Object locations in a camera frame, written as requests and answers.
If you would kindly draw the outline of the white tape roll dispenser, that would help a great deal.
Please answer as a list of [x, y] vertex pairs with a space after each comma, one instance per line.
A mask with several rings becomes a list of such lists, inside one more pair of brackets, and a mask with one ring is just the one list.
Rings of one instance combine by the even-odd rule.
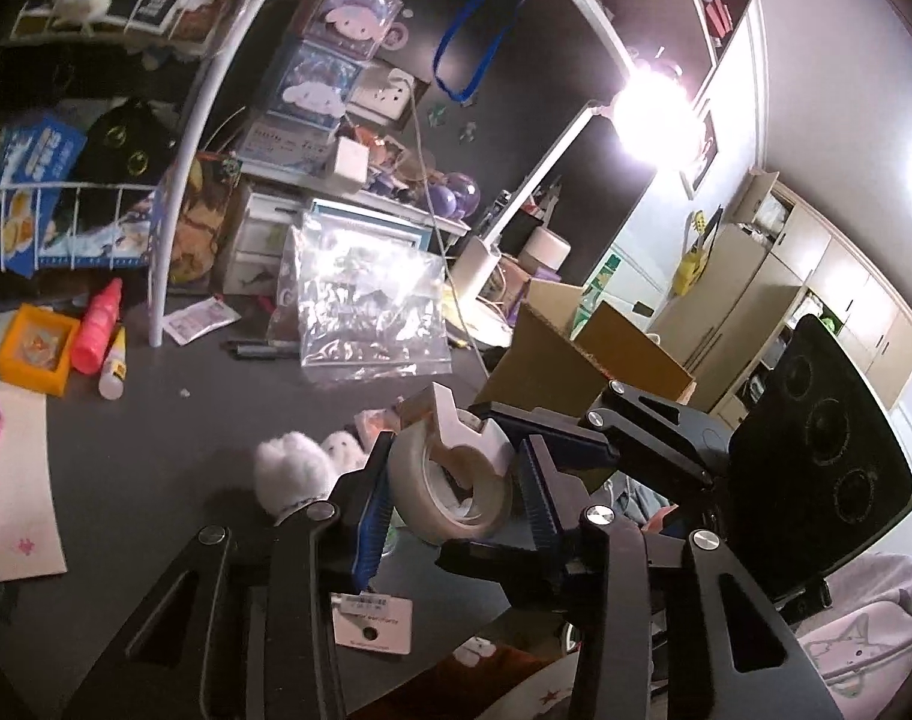
[[495, 535], [510, 515], [515, 449], [492, 418], [456, 406], [433, 382], [397, 406], [388, 478], [392, 504], [428, 544]]

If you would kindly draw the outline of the white fluffy plush toy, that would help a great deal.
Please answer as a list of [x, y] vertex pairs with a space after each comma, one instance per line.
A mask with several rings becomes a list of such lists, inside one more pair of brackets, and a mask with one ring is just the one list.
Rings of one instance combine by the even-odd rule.
[[254, 450], [254, 494], [271, 517], [326, 499], [336, 481], [331, 457], [298, 431], [261, 442]]

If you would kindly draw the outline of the white fish plush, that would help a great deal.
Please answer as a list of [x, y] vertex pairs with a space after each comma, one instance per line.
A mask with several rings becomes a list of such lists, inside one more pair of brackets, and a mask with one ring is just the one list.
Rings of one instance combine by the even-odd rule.
[[357, 437], [347, 431], [335, 431], [321, 442], [324, 452], [338, 475], [355, 473], [367, 465], [368, 454]]

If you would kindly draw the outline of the brown cardboard box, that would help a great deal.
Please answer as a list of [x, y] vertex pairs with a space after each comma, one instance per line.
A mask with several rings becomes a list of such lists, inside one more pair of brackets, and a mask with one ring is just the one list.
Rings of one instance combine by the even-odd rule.
[[510, 346], [476, 400], [581, 416], [614, 380], [680, 405], [697, 388], [692, 374], [609, 304], [598, 305], [572, 335], [568, 323], [555, 323], [525, 299]]

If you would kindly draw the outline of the white price tag card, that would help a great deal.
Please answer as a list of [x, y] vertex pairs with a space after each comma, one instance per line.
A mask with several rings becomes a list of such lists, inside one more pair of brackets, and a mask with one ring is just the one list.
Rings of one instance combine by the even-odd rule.
[[381, 593], [333, 593], [331, 614], [332, 632], [339, 647], [392, 656], [412, 652], [414, 605], [407, 598]]

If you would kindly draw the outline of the white cylinder humidifier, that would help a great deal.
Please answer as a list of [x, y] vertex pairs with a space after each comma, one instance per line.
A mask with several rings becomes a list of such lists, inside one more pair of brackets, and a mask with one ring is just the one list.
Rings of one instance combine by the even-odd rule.
[[549, 227], [538, 226], [523, 245], [518, 262], [531, 275], [539, 268], [557, 271], [570, 252], [572, 246], [564, 238], [550, 231]]

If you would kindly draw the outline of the pink packaged pouch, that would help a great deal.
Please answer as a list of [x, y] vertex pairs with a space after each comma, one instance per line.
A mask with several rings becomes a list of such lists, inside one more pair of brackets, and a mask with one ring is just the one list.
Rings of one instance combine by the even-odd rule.
[[353, 426], [362, 449], [369, 452], [381, 434], [401, 431], [401, 418], [394, 408], [363, 410], [353, 417]]

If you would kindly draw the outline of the beige wardrobe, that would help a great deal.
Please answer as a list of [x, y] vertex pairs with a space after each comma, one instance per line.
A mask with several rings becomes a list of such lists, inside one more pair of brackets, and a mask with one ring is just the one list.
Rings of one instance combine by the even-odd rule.
[[912, 310], [876, 265], [775, 172], [747, 172], [691, 286], [651, 330], [695, 380], [691, 405], [737, 426], [762, 397], [799, 319], [829, 327], [887, 411], [912, 379]]

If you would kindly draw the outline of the yellow tote bag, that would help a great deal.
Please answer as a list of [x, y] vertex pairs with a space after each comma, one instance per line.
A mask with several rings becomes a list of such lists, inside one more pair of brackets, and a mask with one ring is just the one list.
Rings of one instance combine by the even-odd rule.
[[716, 234], [718, 234], [721, 220], [723, 220], [721, 206], [713, 211], [710, 218], [707, 218], [703, 211], [697, 211], [692, 216], [691, 226], [695, 231], [695, 241], [692, 242], [689, 249], [685, 250], [685, 254], [682, 255], [682, 259], [674, 271], [671, 283], [674, 298], [685, 296], [702, 278], [713, 247], [715, 247]]

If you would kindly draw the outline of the clear zip plastic bag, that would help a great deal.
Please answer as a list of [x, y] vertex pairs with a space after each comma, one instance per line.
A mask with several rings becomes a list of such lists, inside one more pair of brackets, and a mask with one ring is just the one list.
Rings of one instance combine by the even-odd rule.
[[444, 376], [442, 296], [438, 255], [307, 213], [287, 232], [267, 341], [314, 383]]

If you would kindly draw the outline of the purple glass ball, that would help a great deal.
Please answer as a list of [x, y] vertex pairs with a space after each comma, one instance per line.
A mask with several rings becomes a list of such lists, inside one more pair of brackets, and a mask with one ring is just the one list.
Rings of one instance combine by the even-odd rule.
[[474, 215], [482, 200], [481, 189], [476, 181], [462, 172], [450, 172], [446, 176], [445, 184], [454, 197], [451, 219], [461, 221]]

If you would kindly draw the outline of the white glue bottle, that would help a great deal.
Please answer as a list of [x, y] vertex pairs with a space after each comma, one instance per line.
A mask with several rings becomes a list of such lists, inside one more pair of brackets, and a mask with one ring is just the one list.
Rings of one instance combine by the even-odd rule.
[[101, 369], [100, 380], [98, 380], [98, 394], [105, 400], [116, 401], [124, 394], [125, 379], [127, 379], [125, 351], [127, 351], [127, 333], [125, 333], [125, 328], [121, 327], [109, 346], [106, 358], [104, 358], [103, 369]]

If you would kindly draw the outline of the black marker pen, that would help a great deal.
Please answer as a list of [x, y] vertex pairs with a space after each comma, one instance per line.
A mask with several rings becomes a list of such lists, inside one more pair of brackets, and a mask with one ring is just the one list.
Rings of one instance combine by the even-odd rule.
[[240, 361], [278, 361], [279, 359], [300, 358], [300, 348], [296, 344], [228, 340], [221, 345], [221, 348]]

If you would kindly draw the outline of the pink bottle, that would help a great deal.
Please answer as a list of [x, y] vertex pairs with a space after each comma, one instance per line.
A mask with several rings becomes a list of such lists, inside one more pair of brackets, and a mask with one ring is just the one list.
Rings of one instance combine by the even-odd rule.
[[85, 316], [70, 348], [70, 364], [84, 376], [101, 371], [109, 342], [119, 319], [122, 280], [113, 278], [88, 304]]

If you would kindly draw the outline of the white desk lamp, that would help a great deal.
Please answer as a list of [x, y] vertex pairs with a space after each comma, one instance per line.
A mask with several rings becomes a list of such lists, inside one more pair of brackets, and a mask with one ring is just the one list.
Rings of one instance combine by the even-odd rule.
[[612, 101], [580, 109], [497, 218], [469, 240], [508, 252], [523, 203], [559, 179], [549, 229], [570, 244], [559, 273], [567, 283], [584, 283], [653, 182], [668, 179], [687, 199], [694, 195], [691, 172], [702, 140], [682, 73], [668, 60], [640, 60]]

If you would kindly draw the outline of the orange small box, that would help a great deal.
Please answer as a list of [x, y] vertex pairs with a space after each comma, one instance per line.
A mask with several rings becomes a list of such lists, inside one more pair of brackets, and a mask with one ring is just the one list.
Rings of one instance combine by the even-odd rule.
[[0, 344], [0, 379], [36, 394], [62, 397], [70, 348], [80, 322], [49, 307], [22, 304]]

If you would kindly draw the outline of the white drawer organizer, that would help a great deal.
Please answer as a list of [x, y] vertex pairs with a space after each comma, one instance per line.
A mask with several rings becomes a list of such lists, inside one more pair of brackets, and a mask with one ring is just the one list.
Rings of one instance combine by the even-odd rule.
[[301, 223], [305, 208], [298, 197], [248, 181], [239, 184], [215, 264], [217, 291], [272, 298], [289, 229]]

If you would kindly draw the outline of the white power strip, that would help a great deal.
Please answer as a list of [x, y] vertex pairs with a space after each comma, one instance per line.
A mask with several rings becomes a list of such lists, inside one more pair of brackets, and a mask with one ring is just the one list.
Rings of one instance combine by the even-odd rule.
[[412, 117], [412, 105], [424, 96], [422, 80], [391, 65], [370, 65], [362, 71], [347, 103], [350, 114], [403, 130]]

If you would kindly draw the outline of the lower cinnamoroll box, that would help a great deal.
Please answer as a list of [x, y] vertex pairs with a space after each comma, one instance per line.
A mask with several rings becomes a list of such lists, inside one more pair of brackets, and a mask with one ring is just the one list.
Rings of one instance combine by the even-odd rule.
[[332, 130], [346, 115], [347, 101], [363, 67], [334, 50], [295, 39], [282, 44], [262, 82], [267, 112]]

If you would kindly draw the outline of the cinnamoroll box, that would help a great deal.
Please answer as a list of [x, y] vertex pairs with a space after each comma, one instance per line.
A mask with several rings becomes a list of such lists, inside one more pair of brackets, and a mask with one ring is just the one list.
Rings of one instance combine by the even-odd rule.
[[351, 59], [370, 60], [403, 9], [403, 0], [300, 0], [296, 36]]
[[262, 82], [267, 112], [332, 130], [346, 115], [347, 101], [363, 67], [334, 50], [295, 39], [282, 44]]

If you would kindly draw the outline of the anime art card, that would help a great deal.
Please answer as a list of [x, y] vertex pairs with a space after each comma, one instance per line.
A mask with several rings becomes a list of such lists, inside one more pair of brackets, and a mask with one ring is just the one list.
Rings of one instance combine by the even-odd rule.
[[240, 167], [230, 154], [199, 151], [194, 156], [171, 252], [171, 286], [204, 283], [211, 276]]

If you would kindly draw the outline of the upper cinnamoroll box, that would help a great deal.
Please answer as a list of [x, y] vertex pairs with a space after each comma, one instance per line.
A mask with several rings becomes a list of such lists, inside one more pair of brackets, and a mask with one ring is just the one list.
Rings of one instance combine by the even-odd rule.
[[403, 0], [300, 0], [296, 36], [351, 59], [370, 60], [403, 9]]

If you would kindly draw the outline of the blue snack box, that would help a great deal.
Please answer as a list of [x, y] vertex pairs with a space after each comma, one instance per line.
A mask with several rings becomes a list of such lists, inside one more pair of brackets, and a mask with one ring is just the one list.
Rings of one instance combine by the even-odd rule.
[[0, 271], [31, 277], [86, 137], [51, 110], [0, 127]]

